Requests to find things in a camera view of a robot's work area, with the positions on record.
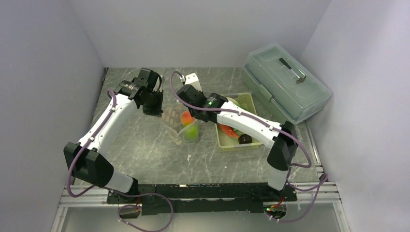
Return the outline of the orange peach toy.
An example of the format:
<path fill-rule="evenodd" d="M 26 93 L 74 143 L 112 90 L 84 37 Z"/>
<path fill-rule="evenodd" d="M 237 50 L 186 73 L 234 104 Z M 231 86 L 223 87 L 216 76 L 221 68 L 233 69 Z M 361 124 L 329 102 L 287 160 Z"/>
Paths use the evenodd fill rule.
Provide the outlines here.
<path fill-rule="evenodd" d="M 180 116 L 180 122 L 181 122 L 183 127 L 186 127 L 186 126 L 190 125 L 194 121 L 195 121 L 195 118 L 193 118 L 190 115 L 189 111 L 184 111 Z"/>

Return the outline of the dark purple mangosteen toy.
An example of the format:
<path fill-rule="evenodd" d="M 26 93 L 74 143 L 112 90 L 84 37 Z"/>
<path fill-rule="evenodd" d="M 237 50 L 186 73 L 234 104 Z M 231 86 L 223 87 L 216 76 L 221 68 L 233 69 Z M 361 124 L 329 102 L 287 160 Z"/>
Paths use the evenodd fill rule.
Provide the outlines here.
<path fill-rule="evenodd" d="M 247 134 L 242 134 L 238 137 L 238 142 L 240 145 L 251 144 L 253 142 L 252 137 Z"/>

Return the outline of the clear dotted zip bag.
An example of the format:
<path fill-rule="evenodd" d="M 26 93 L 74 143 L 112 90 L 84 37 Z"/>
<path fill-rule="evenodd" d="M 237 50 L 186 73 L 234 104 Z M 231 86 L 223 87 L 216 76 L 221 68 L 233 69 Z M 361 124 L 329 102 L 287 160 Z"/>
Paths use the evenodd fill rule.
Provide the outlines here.
<path fill-rule="evenodd" d="M 171 140 L 176 145 L 181 145 L 182 143 L 187 142 L 199 141 L 199 138 L 196 141 L 187 141 L 183 136 L 183 131 L 185 130 L 185 127 L 183 127 L 180 122 L 180 116 L 184 111 L 187 110 L 188 109 L 180 103 L 165 104 L 163 106 L 163 113 L 160 122 L 163 128 L 168 133 L 168 135 L 171 137 Z M 200 130 L 199 121 L 195 119 L 193 123 L 196 123 L 198 125 L 198 129 Z"/>

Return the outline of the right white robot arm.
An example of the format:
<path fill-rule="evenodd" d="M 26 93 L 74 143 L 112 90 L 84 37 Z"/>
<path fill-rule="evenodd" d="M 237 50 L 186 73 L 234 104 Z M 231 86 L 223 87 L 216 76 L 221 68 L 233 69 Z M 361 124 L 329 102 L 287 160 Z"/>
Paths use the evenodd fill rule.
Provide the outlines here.
<path fill-rule="evenodd" d="M 280 124 L 261 118 L 220 94 L 212 93 L 206 97 L 192 85 L 184 85 L 176 95 L 194 118 L 238 129 L 269 148 L 270 173 L 266 194 L 273 201 L 284 196 L 290 164 L 298 148 L 292 123 Z"/>

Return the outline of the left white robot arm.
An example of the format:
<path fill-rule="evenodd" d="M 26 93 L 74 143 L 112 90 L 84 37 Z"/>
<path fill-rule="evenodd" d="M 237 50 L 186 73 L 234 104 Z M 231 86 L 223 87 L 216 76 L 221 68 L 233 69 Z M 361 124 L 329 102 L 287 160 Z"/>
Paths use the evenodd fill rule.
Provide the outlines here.
<path fill-rule="evenodd" d="M 105 154 L 125 121 L 138 109 L 147 116 L 161 117 L 162 77 L 142 68 L 131 81 L 121 81 L 107 94 L 110 102 L 93 127 L 76 143 L 63 149 L 69 178 L 86 181 L 120 195 L 127 203 L 138 199 L 138 180 L 117 171 Z"/>

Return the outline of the pale green plastic basket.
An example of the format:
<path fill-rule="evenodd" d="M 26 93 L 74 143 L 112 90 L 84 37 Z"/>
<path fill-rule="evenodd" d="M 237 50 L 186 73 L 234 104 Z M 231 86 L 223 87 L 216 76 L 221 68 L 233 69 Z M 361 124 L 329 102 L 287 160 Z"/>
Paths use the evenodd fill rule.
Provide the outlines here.
<path fill-rule="evenodd" d="M 244 110 L 251 112 L 252 114 L 257 114 L 255 105 L 253 102 L 253 98 L 249 92 L 243 93 L 229 93 L 224 94 L 224 97 L 228 99 L 233 99 L 237 102 L 238 105 L 241 106 Z M 216 135 L 218 140 L 218 145 L 221 150 L 223 151 L 233 151 L 233 150 L 243 150 L 243 149 L 251 149 L 257 148 L 262 145 L 257 139 L 252 137 L 252 142 L 249 144 L 240 144 L 238 139 L 230 137 L 226 134 L 219 125 L 215 126 Z"/>

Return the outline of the green cabbage toy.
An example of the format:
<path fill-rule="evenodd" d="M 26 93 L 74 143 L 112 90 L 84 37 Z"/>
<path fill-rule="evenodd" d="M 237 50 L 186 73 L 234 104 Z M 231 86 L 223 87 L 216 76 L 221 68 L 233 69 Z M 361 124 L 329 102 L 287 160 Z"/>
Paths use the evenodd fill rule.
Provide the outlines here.
<path fill-rule="evenodd" d="M 230 97 L 227 97 L 227 99 L 228 99 L 230 102 L 232 102 L 233 104 L 235 104 L 237 107 L 241 108 L 241 105 L 240 105 L 240 103 L 239 103 L 237 100 L 235 100 L 235 99 L 233 99 L 233 98 L 230 98 Z"/>

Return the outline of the green toy apple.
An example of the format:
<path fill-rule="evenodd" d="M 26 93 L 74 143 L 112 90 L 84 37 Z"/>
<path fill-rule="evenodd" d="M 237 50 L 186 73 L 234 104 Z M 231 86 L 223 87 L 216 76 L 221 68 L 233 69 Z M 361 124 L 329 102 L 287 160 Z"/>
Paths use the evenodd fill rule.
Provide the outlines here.
<path fill-rule="evenodd" d="M 199 129 L 196 123 L 189 124 L 183 131 L 183 136 L 187 141 L 196 141 L 199 138 Z"/>

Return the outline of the red watermelon slice toy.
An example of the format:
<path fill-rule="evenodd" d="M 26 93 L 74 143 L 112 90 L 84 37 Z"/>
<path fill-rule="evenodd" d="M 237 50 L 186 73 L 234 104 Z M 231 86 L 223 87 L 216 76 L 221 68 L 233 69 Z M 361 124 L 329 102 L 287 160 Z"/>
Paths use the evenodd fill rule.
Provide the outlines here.
<path fill-rule="evenodd" d="M 239 136 L 236 134 L 236 132 L 230 126 L 223 125 L 223 124 L 218 124 L 218 127 L 228 137 L 233 138 L 233 139 L 238 139 L 239 138 Z"/>

